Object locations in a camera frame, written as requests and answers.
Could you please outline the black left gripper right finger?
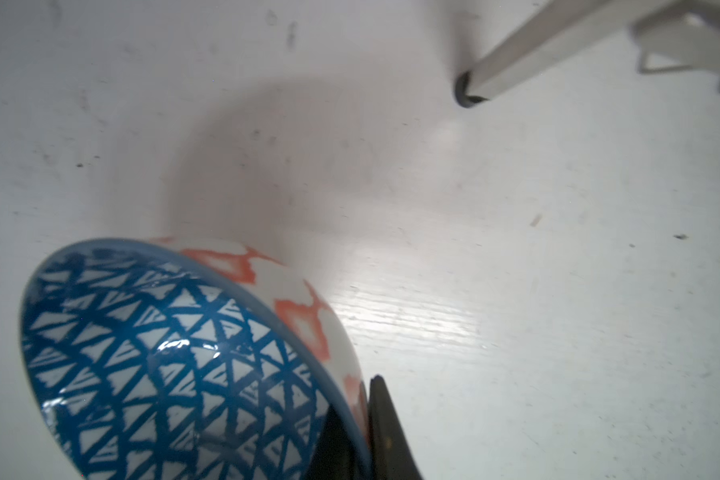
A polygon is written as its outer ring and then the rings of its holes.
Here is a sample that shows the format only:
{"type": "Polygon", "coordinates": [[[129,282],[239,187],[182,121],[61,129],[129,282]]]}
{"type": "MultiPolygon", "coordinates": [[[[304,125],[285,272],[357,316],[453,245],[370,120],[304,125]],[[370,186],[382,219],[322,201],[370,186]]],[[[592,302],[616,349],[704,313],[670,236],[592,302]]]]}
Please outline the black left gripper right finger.
{"type": "Polygon", "coordinates": [[[375,480],[422,480],[386,382],[370,381],[368,413],[375,480]]]}

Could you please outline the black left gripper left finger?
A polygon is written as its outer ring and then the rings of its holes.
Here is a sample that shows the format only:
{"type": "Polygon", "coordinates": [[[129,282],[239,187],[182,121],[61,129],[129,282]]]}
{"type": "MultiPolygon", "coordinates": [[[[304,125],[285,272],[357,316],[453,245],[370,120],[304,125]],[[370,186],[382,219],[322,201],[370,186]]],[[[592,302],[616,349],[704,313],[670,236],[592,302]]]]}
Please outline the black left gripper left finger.
{"type": "Polygon", "coordinates": [[[355,476],[356,460],[353,446],[341,418],[331,406],[305,479],[352,480],[355,476]]]}

